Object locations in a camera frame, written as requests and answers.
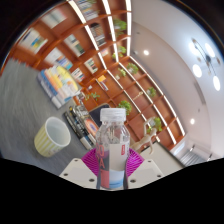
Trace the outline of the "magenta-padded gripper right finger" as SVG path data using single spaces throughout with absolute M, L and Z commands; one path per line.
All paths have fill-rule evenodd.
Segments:
M 128 189 L 141 188 L 157 181 L 164 174 L 152 159 L 144 159 L 136 151 L 130 149 L 126 163 L 126 182 Z

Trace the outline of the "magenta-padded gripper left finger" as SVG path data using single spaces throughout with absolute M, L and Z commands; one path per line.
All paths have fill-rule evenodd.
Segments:
M 82 158 L 73 158 L 60 177 L 78 186 L 96 189 L 99 166 L 95 152 L 91 149 Z

